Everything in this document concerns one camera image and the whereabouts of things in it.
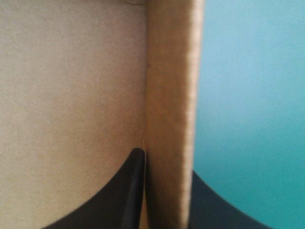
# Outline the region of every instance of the beige fabric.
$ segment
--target beige fabric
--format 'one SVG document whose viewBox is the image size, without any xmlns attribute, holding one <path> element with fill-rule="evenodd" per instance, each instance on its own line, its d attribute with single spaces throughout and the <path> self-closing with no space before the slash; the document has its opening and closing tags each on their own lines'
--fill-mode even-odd
<svg viewBox="0 0 305 229">
<path fill-rule="evenodd" d="M 142 147 L 145 6 L 0 3 L 0 228 L 36 229 Z"/>
<path fill-rule="evenodd" d="M 147 4 L 147 206 L 151 229 L 185 229 L 203 1 Z"/>
</svg>

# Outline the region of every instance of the blue wall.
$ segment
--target blue wall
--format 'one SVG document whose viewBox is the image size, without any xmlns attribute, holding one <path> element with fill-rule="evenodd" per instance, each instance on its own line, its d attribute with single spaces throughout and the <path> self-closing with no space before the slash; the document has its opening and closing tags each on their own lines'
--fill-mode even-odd
<svg viewBox="0 0 305 229">
<path fill-rule="evenodd" d="M 305 1 L 206 0 L 194 168 L 276 229 L 305 229 Z"/>
</svg>

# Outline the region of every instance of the teal wall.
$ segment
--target teal wall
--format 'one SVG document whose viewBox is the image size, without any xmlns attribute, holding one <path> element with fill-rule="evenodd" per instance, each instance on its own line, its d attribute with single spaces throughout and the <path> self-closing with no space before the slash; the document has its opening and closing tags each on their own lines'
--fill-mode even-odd
<svg viewBox="0 0 305 229">
<path fill-rule="evenodd" d="M 305 0 L 206 0 L 194 169 L 276 229 L 305 229 Z"/>
</svg>

